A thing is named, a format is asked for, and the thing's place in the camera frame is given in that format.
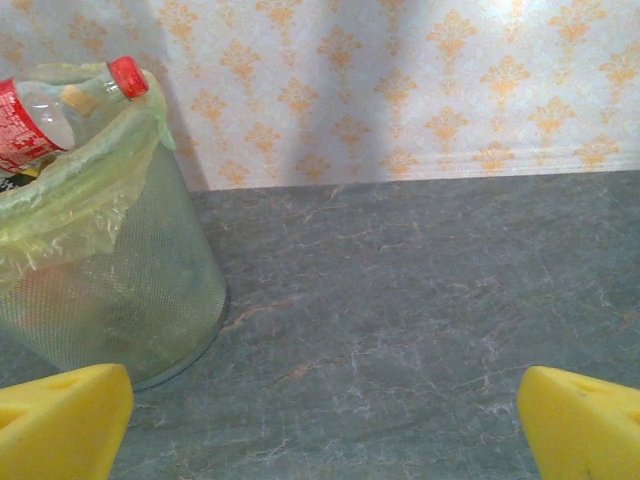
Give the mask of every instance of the mesh trash can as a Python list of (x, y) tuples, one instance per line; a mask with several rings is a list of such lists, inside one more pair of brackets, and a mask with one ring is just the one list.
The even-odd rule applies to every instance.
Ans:
[(0, 332), (62, 370), (123, 364), (135, 390), (202, 354), (228, 305), (145, 74), (147, 98), (0, 194)]

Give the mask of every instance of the plastic bag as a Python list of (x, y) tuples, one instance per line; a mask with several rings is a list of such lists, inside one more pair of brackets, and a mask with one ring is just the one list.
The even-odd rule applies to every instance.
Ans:
[[(32, 78), (77, 83), (102, 68), (42, 65)], [(162, 91), (151, 73), (144, 74), (149, 92), (129, 102), (88, 144), (60, 155), (31, 184), (0, 193), (0, 297), (30, 270), (113, 250), (158, 143), (175, 149)]]

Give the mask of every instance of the bottle label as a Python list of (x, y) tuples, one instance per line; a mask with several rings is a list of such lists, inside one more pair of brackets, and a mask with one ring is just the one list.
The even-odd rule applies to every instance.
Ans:
[(16, 93), (13, 79), (0, 81), (0, 178), (20, 173), (27, 164), (61, 151), (31, 120)]

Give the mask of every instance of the bottle cap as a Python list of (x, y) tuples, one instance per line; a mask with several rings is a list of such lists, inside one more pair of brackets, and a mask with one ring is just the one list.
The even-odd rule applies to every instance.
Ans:
[(109, 65), (111, 76), (128, 98), (136, 98), (149, 91), (149, 82), (132, 57), (116, 58)]

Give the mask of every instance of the floor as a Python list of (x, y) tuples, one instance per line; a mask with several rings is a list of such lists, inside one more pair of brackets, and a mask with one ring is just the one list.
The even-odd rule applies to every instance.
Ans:
[[(192, 367), (136, 396), (112, 478), (538, 478), (514, 404), (528, 366), (640, 387), (639, 185), (195, 196), (229, 317)], [(54, 373), (0, 347), (0, 386)]]

